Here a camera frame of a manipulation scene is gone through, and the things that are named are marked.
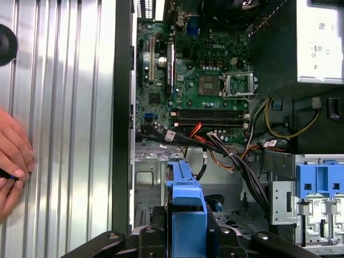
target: blue port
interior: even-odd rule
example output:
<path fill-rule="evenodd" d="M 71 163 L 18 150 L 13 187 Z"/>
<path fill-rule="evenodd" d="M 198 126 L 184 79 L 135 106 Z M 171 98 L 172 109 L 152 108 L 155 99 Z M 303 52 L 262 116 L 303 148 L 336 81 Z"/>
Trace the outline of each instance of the blue port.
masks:
<path fill-rule="evenodd" d="M 188 21 L 187 35 L 188 36 L 198 36 L 198 16 L 191 16 Z"/>
<path fill-rule="evenodd" d="M 337 162 L 324 165 L 298 165 L 296 169 L 296 196 L 321 194 L 333 198 L 344 193 L 344 166 Z"/>
<path fill-rule="evenodd" d="M 153 113 L 145 113 L 144 114 L 144 116 L 146 117 L 146 118 L 153 118 Z"/>

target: sheet metal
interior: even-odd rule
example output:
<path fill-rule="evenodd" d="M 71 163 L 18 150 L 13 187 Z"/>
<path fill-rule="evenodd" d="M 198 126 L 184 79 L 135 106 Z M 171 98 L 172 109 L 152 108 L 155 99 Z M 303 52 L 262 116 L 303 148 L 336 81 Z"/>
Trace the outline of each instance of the sheet metal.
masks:
<path fill-rule="evenodd" d="M 115 0 L 0 0 L 19 52 L 0 106 L 29 131 L 36 168 L 0 230 L 1 258 L 60 257 L 111 227 Z"/>

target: ram slot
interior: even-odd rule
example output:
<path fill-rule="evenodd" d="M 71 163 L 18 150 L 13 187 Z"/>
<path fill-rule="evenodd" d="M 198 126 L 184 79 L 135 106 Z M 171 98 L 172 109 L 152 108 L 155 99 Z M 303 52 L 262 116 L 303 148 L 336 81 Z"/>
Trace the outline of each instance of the ram slot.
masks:
<path fill-rule="evenodd" d="M 149 74 L 148 80 L 150 82 L 154 81 L 154 55 L 155 55 L 155 37 L 149 39 Z"/>
<path fill-rule="evenodd" d="M 220 126 L 240 128 L 244 125 L 242 111 L 227 110 L 175 110 L 171 113 L 177 126 Z"/>

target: pcie slot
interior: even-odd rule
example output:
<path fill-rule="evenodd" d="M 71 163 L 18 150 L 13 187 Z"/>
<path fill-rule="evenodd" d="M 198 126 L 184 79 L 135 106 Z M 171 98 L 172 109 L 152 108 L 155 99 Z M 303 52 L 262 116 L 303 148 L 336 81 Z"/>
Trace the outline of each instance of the pcie slot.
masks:
<path fill-rule="evenodd" d="M 149 73 L 148 80 L 154 81 L 154 55 L 155 55 L 155 37 L 149 39 Z"/>
<path fill-rule="evenodd" d="M 170 97 L 173 93 L 174 86 L 174 44 L 169 42 L 167 44 L 166 55 L 166 96 Z"/>

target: blue plastic bracket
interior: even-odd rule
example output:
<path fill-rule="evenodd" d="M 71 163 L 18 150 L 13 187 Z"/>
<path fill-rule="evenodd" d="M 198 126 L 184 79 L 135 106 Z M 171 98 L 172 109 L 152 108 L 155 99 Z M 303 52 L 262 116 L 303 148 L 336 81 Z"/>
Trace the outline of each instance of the blue plastic bracket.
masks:
<path fill-rule="evenodd" d="M 336 160 L 324 161 L 321 165 L 298 165 L 296 168 L 296 196 L 306 198 L 310 194 L 321 194 L 333 198 L 344 193 L 344 166 Z"/>
<path fill-rule="evenodd" d="M 202 187 L 184 160 L 170 161 L 168 166 L 173 171 L 173 180 L 166 182 L 172 189 L 172 205 L 198 207 L 198 211 L 172 212 L 172 258 L 206 257 L 207 209 Z"/>

